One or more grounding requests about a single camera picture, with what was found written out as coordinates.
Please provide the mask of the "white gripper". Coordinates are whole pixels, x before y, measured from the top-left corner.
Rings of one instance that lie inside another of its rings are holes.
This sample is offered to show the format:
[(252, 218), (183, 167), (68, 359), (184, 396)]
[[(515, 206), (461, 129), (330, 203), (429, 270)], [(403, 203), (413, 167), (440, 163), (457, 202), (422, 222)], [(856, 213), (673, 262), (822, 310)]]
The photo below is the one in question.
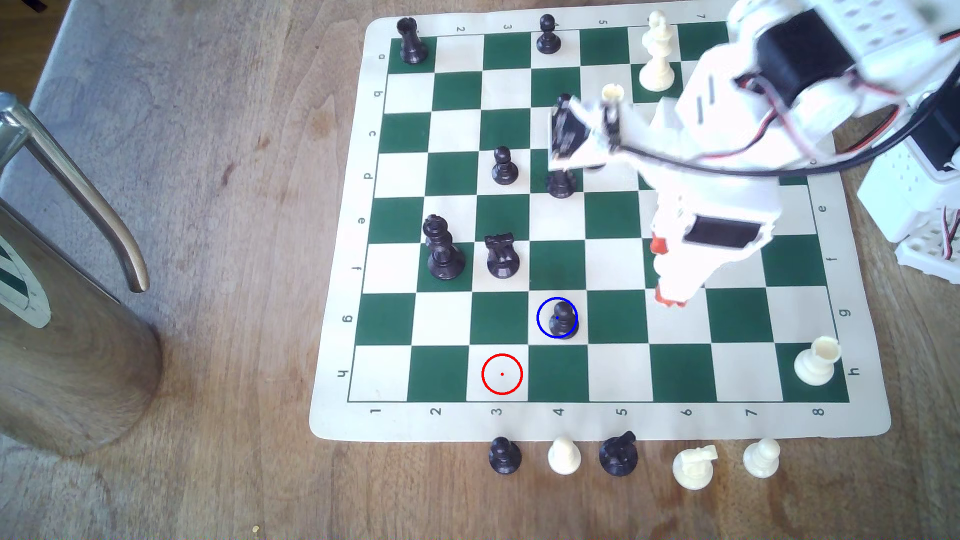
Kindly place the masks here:
[(724, 264), (768, 244), (783, 213), (774, 178), (682, 176), (656, 191), (654, 299), (669, 308), (685, 307)]

